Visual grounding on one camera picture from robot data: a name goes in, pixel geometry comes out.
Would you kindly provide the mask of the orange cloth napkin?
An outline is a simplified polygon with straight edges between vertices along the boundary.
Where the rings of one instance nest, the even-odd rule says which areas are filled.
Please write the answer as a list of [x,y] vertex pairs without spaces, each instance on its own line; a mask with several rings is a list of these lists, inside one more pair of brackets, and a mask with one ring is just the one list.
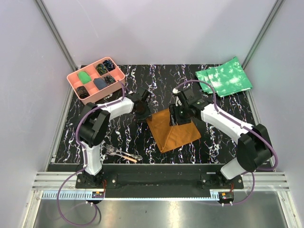
[[154,113],[146,122],[161,153],[165,153],[201,138],[193,122],[170,126],[170,112],[165,109]]

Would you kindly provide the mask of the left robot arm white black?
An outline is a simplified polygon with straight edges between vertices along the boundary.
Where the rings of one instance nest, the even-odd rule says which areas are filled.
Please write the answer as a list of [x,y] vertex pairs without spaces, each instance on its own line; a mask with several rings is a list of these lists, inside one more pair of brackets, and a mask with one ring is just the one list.
[[81,173],[90,187],[98,188],[103,181],[100,144],[108,131],[110,120],[129,113],[134,113],[139,123],[151,119],[149,98],[151,93],[139,88],[136,92],[123,92],[120,98],[108,103],[89,102],[84,106],[76,127],[76,141],[82,147],[84,156]]

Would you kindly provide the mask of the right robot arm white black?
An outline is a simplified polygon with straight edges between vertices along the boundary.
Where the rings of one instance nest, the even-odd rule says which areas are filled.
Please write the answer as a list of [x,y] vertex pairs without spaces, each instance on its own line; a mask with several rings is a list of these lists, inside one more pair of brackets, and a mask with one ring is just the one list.
[[227,188],[236,176],[256,171],[263,163],[274,156],[268,131],[265,126],[243,122],[210,102],[195,96],[188,88],[173,90],[176,98],[169,106],[170,125],[183,125],[196,118],[221,130],[237,144],[234,159],[226,163],[218,172],[216,184]]

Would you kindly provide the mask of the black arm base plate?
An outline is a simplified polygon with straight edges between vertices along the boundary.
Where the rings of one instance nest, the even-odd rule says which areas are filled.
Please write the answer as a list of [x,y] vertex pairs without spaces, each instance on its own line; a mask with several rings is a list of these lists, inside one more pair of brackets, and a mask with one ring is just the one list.
[[193,186],[202,189],[244,188],[240,175],[226,180],[220,173],[222,164],[105,164],[102,181],[92,184],[82,173],[77,175],[77,189],[97,189],[105,186],[117,189],[124,186]]

